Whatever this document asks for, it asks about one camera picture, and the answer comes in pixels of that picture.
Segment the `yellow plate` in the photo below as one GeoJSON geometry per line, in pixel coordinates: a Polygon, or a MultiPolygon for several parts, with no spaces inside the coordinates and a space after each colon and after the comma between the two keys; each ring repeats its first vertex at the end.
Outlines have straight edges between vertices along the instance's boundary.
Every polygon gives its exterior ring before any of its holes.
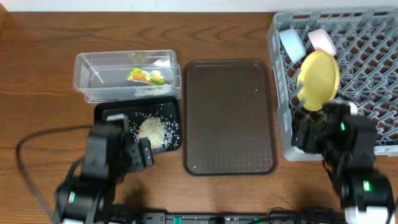
{"type": "Polygon", "coordinates": [[[302,63],[297,77],[300,101],[308,111],[318,111],[323,104],[332,100],[340,83],[340,69],[333,56],[324,50],[312,52],[302,63]]]}

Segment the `green snack wrapper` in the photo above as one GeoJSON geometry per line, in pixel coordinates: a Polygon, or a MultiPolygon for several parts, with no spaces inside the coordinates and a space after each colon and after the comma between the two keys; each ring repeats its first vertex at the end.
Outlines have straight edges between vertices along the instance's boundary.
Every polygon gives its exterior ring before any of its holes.
{"type": "Polygon", "coordinates": [[[144,82],[149,85],[163,85],[165,79],[160,74],[148,72],[140,68],[134,67],[126,77],[126,80],[144,82]]]}

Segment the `white rice bowl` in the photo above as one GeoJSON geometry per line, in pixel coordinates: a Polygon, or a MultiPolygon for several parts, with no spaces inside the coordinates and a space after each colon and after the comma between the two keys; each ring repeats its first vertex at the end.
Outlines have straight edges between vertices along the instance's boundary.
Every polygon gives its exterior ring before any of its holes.
{"type": "Polygon", "coordinates": [[[308,38],[315,50],[324,50],[331,56],[336,55],[336,47],[325,29],[309,32],[308,38]]]}

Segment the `light blue bowl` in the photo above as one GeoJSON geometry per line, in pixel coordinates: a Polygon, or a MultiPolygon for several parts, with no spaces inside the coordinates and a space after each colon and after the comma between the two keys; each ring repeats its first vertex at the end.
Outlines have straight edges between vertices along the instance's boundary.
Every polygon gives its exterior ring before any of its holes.
{"type": "Polygon", "coordinates": [[[305,47],[295,29],[287,29],[279,32],[279,38],[293,63],[297,63],[305,56],[305,47]]]}

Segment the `white green cup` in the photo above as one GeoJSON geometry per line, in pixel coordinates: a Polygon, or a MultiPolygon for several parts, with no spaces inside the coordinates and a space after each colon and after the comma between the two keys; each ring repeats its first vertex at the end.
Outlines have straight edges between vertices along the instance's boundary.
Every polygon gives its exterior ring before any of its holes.
{"type": "Polygon", "coordinates": [[[357,115],[358,114],[358,107],[351,101],[348,102],[349,105],[349,110],[351,115],[357,115]]]}

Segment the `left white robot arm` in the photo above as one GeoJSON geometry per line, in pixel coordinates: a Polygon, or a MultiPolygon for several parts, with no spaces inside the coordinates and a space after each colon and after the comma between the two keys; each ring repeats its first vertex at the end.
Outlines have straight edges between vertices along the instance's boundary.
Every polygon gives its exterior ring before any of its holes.
{"type": "Polygon", "coordinates": [[[97,122],[86,140],[85,156],[75,161],[55,192],[56,223],[134,223],[113,203],[116,185],[129,172],[152,166],[147,138],[135,141],[125,114],[97,122]]]}

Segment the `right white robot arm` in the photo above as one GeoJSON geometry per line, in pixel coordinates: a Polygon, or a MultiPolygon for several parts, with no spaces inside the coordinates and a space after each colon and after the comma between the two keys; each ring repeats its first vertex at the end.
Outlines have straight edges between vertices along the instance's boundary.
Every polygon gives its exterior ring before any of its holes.
{"type": "Polygon", "coordinates": [[[320,124],[293,121],[293,146],[319,154],[331,180],[346,223],[394,223],[397,202],[389,179],[374,166],[376,125],[346,100],[323,104],[320,124]]]}

